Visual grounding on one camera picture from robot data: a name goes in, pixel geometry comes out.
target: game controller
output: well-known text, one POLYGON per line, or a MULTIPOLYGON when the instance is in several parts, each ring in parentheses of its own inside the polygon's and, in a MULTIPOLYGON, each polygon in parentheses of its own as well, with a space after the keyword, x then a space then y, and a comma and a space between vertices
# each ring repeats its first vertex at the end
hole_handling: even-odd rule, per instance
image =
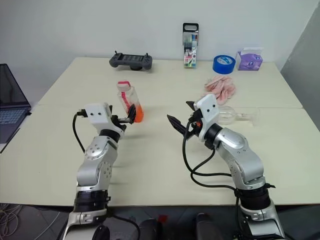
POLYGON ((142 68, 149 70, 152 66, 152 56, 146 53, 144 56, 142 55, 128 55, 117 53, 115 51, 115 55, 109 60, 109 64, 111 67, 116 68, 119 65, 130 66, 131 70, 138 71, 142 68))

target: purple tissue box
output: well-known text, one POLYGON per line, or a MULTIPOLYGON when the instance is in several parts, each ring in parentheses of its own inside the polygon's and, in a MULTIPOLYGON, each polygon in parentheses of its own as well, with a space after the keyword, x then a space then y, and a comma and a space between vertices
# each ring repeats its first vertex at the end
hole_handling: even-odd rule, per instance
POLYGON ((263 59, 260 55, 254 53, 240 54, 240 51, 237 52, 236 58, 236 68, 238 70, 247 70, 247 71, 258 71, 263 59))

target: laptop screen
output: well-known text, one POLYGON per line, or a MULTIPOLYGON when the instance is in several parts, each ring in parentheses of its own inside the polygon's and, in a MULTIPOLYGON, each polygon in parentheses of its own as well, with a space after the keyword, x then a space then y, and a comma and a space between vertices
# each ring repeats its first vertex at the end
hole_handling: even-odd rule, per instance
POLYGON ((0 107, 30 106, 7 64, 0 64, 0 107))

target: pink gloves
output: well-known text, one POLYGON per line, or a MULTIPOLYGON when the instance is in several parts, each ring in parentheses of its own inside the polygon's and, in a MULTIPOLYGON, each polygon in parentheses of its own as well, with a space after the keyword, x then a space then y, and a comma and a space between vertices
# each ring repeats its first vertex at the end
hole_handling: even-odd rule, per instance
POLYGON ((214 76, 210 82, 204 85, 206 94, 214 94, 219 105, 226 103, 236 92, 236 86, 229 76, 214 76))

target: tissue box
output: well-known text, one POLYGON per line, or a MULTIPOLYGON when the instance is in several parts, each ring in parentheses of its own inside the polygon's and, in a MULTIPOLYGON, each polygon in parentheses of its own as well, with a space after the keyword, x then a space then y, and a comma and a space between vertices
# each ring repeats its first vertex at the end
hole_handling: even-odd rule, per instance
POLYGON ((257 54, 257 49, 243 49, 237 52, 235 62, 238 70, 258 71, 263 59, 260 54, 257 54))

